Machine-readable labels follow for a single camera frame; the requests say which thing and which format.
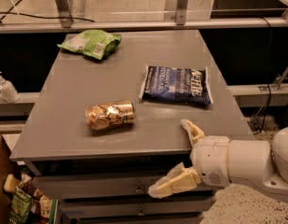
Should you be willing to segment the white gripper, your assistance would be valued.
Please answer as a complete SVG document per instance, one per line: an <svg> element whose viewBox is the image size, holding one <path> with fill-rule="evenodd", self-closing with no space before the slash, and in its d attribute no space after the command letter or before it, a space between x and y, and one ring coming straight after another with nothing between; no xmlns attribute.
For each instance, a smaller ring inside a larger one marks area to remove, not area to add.
<svg viewBox="0 0 288 224"><path fill-rule="evenodd" d="M153 198L162 199L190 191L195 189L201 180L208 186L226 187L230 184L226 157L230 139L227 136L215 135L205 137L203 130L188 119L182 119L181 125L193 146L190 160L194 167L185 168L182 162L173 167L149 187L148 194Z"/></svg>

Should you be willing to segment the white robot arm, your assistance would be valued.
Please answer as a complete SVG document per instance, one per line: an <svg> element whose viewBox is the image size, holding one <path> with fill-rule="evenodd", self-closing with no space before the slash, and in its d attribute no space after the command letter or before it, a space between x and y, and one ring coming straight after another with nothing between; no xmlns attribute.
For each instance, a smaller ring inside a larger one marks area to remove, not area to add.
<svg viewBox="0 0 288 224"><path fill-rule="evenodd" d="M206 135L188 119L181 124L192 146L192 165L174 166L149 187L151 197L162 199L193 190L201 183L212 187L239 184L288 203L288 128L269 142Z"/></svg>

